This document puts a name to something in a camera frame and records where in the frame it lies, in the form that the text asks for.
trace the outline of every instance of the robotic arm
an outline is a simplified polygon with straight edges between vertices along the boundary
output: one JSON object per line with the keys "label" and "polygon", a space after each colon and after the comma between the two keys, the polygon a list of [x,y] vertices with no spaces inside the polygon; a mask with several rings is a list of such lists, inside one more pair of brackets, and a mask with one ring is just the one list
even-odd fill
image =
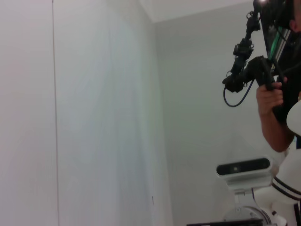
{"label": "robotic arm", "polygon": [[[224,100],[228,106],[236,107],[240,105],[254,80],[259,85],[265,84],[268,90],[273,90],[274,76],[278,75],[278,81],[284,81],[285,73],[289,70],[283,72],[278,64],[278,59],[284,47],[283,42],[287,41],[290,34],[289,21],[292,18],[292,2],[292,0],[254,0],[254,10],[247,15],[246,36],[235,46],[233,51],[235,56],[234,65],[228,72],[230,75],[223,81],[225,85]],[[260,21],[269,57],[259,56],[247,64],[254,48],[251,35],[254,31],[261,29]],[[228,104],[225,91],[238,93],[251,81],[252,83],[242,101],[234,106]]]}

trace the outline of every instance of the white wall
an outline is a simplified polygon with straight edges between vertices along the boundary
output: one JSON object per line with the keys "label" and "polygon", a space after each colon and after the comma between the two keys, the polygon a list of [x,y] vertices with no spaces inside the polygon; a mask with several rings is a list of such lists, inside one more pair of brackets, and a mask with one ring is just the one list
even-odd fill
{"label": "white wall", "polygon": [[54,18],[60,225],[171,226],[154,25],[138,0]]}
{"label": "white wall", "polygon": [[[224,103],[222,80],[234,63],[234,46],[246,32],[252,2],[157,24],[166,153],[174,225],[221,220],[234,199],[216,178],[219,163],[268,154],[255,99]],[[253,35],[253,56],[265,54],[263,35]],[[236,104],[244,93],[227,98]]]}
{"label": "white wall", "polygon": [[0,225],[57,226],[52,3],[0,2]]}

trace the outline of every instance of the white robot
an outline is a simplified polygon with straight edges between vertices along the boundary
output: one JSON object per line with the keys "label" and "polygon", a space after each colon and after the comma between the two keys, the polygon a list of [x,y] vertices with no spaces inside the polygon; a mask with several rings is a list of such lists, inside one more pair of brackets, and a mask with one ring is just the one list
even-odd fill
{"label": "white robot", "polygon": [[[301,101],[290,110],[287,125],[301,135]],[[236,207],[223,222],[195,226],[286,226],[273,203],[294,205],[301,200],[301,150],[289,153],[280,167],[271,158],[261,157],[220,165],[216,172],[235,193]]]}

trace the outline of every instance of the black device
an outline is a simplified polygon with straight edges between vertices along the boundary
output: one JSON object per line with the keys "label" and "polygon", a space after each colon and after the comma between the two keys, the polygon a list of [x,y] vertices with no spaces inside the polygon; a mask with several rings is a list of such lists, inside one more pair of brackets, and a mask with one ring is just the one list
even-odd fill
{"label": "black device", "polygon": [[262,225],[263,225],[262,219],[246,219],[246,220],[236,220],[236,221],[192,224],[187,226],[262,226]]}
{"label": "black device", "polygon": [[217,167],[216,172],[220,176],[226,176],[235,173],[250,172],[254,170],[264,170],[270,167],[270,161],[266,158],[241,161],[230,164],[224,164]]}
{"label": "black device", "polygon": [[[223,80],[225,85],[224,100],[230,107],[236,107],[243,102],[254,80],[259,85],[266,85],[268,90],[273,90],[274,76],[278,76],[277,81],[283,83],[285,76],[298,67],[298,65],[290,64],[300,60],[300,54],[296,53],[295,47],[295,44],[300,40],[299,35],[291,33],[287,39],[283,35],[285,29],[290,29],[289,23],[293,19],[293,0],[254,0],[253,7],[254,10],[247,15],[246,36],[234,48],[235,62],[232,69],[228,72],[230,75],[227,75],[227,78]],[[254,49],[251,35],[254,31],[261,30],[260,21],[269,57],[258,56],[247,64]],[[286,59],[284,60],[281,58],[276,59],[276,49],[280,47],[280,40],[286,42],[283,51],[286,53]],[[225,91],[229,90],[230,92],[238,93],[249,82],[252,83],[242,101],[237,105],[228,104]]]}

